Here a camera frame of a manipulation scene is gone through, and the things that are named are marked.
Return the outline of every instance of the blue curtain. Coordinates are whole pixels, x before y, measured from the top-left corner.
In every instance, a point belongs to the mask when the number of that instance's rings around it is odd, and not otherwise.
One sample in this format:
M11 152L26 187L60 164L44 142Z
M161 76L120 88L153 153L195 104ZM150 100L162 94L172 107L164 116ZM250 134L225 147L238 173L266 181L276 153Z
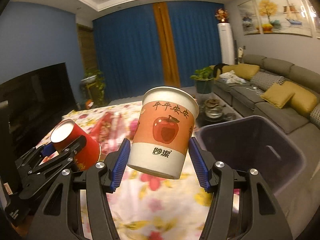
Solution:
M98 66L110 100L143 95L164 85L152 4L117 11L93 21Z
M194 85L196 69L221 63L220 40L215 17L223 4L201 1L168 2L181 87Z

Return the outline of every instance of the sofa backrest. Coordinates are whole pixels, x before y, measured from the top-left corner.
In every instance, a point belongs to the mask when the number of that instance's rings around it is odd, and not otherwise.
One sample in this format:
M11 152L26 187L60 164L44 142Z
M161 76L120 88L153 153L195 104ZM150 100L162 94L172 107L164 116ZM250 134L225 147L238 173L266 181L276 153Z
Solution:
M284 76L285 80L301 85L316 95L320 102L320 74L277 58L247 54L243 59L244 63L258 65L266 73Z

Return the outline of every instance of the green plant pot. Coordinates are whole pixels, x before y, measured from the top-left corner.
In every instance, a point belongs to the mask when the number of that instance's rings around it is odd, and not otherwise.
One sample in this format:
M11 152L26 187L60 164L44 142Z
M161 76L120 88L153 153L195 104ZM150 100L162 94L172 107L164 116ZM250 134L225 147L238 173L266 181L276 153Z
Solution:
M210 94L212 90L212 79L196 80L196 89L199 94Z

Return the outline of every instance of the white cloth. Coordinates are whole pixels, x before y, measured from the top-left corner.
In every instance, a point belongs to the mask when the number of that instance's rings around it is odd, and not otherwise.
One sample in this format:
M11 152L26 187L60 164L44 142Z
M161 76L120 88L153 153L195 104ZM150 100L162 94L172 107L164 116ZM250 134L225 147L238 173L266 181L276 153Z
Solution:
M226 84L229 84L229 83L243 84L246 82L243 78L239 78L233 70L231 70L230 72L223 73L219 75L219 77L225 79Z

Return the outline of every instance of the orange curtain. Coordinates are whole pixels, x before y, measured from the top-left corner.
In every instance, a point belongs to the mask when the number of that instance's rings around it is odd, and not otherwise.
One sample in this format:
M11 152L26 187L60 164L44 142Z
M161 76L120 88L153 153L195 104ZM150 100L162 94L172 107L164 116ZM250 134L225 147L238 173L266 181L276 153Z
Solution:
M165 2L154 3L153 12L158 28L164 83L166 86L180 87L177 56L167 4Z

